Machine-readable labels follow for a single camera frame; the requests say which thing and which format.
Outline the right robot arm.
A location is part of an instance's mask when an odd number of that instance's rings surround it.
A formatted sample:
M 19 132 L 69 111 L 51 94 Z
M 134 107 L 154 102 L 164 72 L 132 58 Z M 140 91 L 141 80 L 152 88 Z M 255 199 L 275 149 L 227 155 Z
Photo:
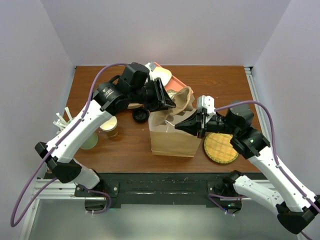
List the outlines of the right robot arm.
M 295 235 L 302 234 L 320 213 L 320 197 L 304 186 L 280 160 L 275 136 L 268 140 L 252 126 L 254 114 L 251 104 L 269 113 L 262 103 L 247 100 L 225 106 L 227 113 L 221 115 L 219 112 L 223 108 L 215 108 L 213 98 L 203 95 L 197 100 L 196 111 L 174 127 L 198 138 L 203 138 L 206 133 L 231 135 L 233 149 L 256 166 L 275 190 L 255 183 L 244 173 L 234 170 L 223 180 L 222 189 L 227 198 L 235 195 L 250 198 L 275 214 L 286 230 Z

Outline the brown paper cup stack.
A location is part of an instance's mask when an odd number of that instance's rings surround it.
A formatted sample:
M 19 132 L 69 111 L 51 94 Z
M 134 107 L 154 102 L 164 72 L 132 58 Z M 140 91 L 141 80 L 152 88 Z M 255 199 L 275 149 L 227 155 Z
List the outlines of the brown paper cup stack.
M 114 137 L 118 134 L 118 120 L 115 116 L 112 116 L 109 120 L 100 125 L 99 128 L 109 137 Z

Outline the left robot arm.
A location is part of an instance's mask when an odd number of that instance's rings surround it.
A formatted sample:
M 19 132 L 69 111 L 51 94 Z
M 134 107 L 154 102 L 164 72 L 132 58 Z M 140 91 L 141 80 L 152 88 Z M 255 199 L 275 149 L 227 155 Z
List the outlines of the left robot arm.
M 81 145 L 129 104 L 142 104 L 149 112 L 176 107 L 160 77 L 153 76 L 155 69 L 153 62 L 125 64 L 122 74 L 99 86 L 92 85 L 84 108 L 55 138 L 36 144 L 36 152 L 61 183 L 74 182 L 92 196 L 99 196 L 105 188 L 104 181 L 74 158 Z

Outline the brown paper bag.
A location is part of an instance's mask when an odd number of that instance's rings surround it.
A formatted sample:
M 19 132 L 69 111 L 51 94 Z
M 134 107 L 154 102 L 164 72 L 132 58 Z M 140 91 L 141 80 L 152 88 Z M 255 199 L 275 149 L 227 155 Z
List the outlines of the brown paper bag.
M 174 125 L 186 120 L 196 110 L 186 111 L 183 115 L 173 116 L 172 121 L 155 126 L 153 120 L 156 114 L 149 116 L 151 151 L 153 155 L 193 158 L 201 144 L 201 139 L 174 128 Z

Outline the cardboard cup carrier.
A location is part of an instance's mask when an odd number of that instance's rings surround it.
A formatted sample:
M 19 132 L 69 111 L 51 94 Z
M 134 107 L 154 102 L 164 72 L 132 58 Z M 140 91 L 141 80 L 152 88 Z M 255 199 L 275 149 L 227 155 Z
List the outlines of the cardboard cup carrier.
M 152 126 L 156 127 L 163 125 L 166 121 L 172 122 L 174 120 L 174 116 L 182 116 L 185 112 L 191 112 L 193 110 L 192 103 L 195 100 L 195 97 L 190 86 L 186 86 L 176 92 L 171 99 L 175 103 L 176 107 L 152 113 L 150 115 Z

